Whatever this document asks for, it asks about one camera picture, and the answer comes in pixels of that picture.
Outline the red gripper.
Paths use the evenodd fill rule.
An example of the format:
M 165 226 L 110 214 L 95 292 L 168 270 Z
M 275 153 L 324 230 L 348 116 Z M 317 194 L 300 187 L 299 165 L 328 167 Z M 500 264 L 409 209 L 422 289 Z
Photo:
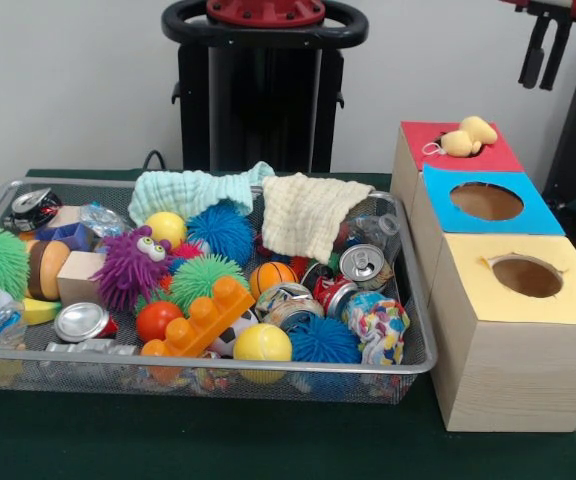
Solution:
M 554 10 L 556 12 L 561 11 L 576 21 L 576 0 L 505 0 L 505 2 L 513 4 L 517 10 L 527 9 L 529 11 L 537 11 L 541 9 Z M 549 23 L 550 18 L 548 16 L 539 16 L 536 19 L 519 76 L 519 83 L 523 87 L 534 87 L 537 83 L 544 59 L 543 41 Z M 541 90 L 551 91 L 553 89 L 567 46 L 571 27 L 571 21 L 557 21 L 557 30 L 552 49 L 540 83 Z

